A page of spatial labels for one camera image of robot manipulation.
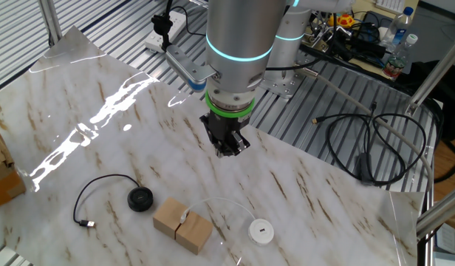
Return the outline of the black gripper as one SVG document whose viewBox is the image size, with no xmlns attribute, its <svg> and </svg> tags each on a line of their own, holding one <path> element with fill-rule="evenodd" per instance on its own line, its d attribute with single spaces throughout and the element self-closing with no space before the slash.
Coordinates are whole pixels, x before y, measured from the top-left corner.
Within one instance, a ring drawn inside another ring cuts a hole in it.
<svg viewBox="0 0 455 266">
<path fill-rule="evenodd" d="M 250 115 L 230 118 L 209 111 L 199 119 L 205 126 L 218 158 L 237 156 L 250 147 L 249 141 L 241 135 L 241 129 L 250 122 Z"/>
</svg>

